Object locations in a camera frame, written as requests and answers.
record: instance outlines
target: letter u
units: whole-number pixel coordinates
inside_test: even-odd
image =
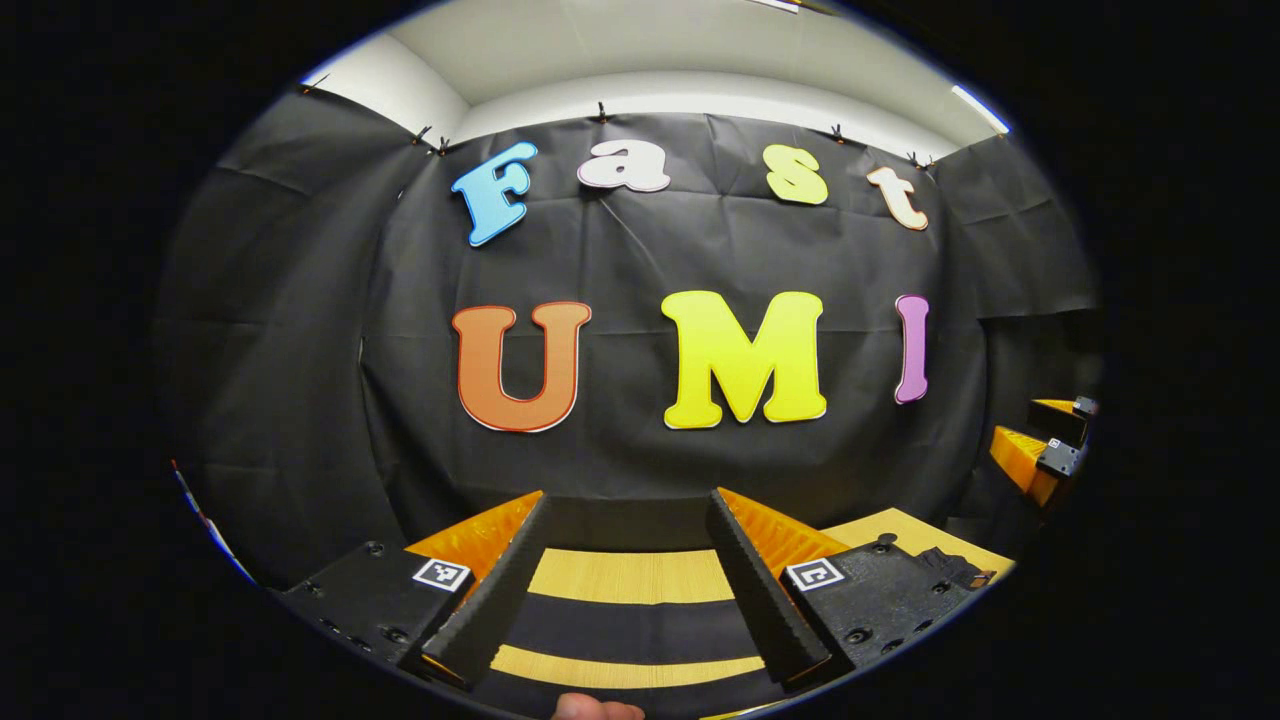
[[[543,389],[529,400],[511,397],[502,388],[502,342],[516,324],[511,307],[485,305],[460,310],[458,398],[475,421],[494,430],[538,433],[556,427],[577,400],[579,328],[591,319],[581,302],[547,302],[534,309],[534,323],[545,334]]]

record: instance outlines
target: wrinkled fabric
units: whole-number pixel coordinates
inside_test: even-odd
[[[671,184],[582,186],[590,149],[618,138],[660,146]],[[566,547],[709,547],[699,498],[717,486],[815,527],[892,506],[982,544],[1007,505],[974,479],[991,427],[1032,397],[1089,392],[1097,352],[1053,338],[1060,316],[1097,311],[1096,281],[1062,202],[1005,138],[928,172],[809,129],[675,113],[516,128],[443,156],[411,140],[320,91],[283,97],[211,172],[173,240],[155,340],[175,457],[266,584],[534,489],[561,500]],[[538,147],[522,163],[531,187],[513,197],[527,214],[471,247],[471,215],[449,188],[521,141]],[[814,155],[826,202],[773,195],[771,143]],[[879,167],[913,183],[927,229],[890,215],[865,178]],[[689,290],[721,293],[749,336],[774,295],[820,297],[826,416],[773,424],[758,409],[739,424],[717,388],[718,427],[668,429],[678,350],[659,307]],[[929,387],[897,405],[893,302],[909,293],[931,304]],[[452,316],[516,311],[502,380],[531,397],[543,334],[529,316],[550,301],[593,310],[572,413],[534,434],[480,425],[458,401]]]

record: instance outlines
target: letter f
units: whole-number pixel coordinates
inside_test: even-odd
[[[529,192],[529,170],[516,160],[529,160],[538,155],[532,142],[517,142],[453,183],[453,192],[461,192],[471,211],[471,247],[479,247],[525,217],[524,202],[508,202],[506,192]],[[506,167],[502,177],[498,169]]]

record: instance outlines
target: black stripe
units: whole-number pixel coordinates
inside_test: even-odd
[[[618,605],[529,593],[506,643],[559,657],[639,665],[759,655],[732,600]]]
[[[490,670],[471,697],[529,717],[550,717],[556,711],[557,698],[567,692],[586,693],[602,702],[612,700],[635,705],[644,710],[645,720],[691,720],[746,710],[787,697],[764,670],[695,685],[628,691],[571,688]]]
[[[596,552],[673,552],[712,546],[707,496],[662,500],[548,497],[554,518],[547,544]]]

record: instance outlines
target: letter m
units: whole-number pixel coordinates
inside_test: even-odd
[[[712,402],[716,375],[739,423],[746,423],[773,375],[773,397],[764,416],[773,423],[822,418],[827,400],[818,392],[818,316],[822,300],[808,292],[773,297],[751,342],[724,299],[716,292],[677,292],[662,301],[662,314],[680,334],[676,404],[663,419],[668,428],[713,428],[723,411]]]

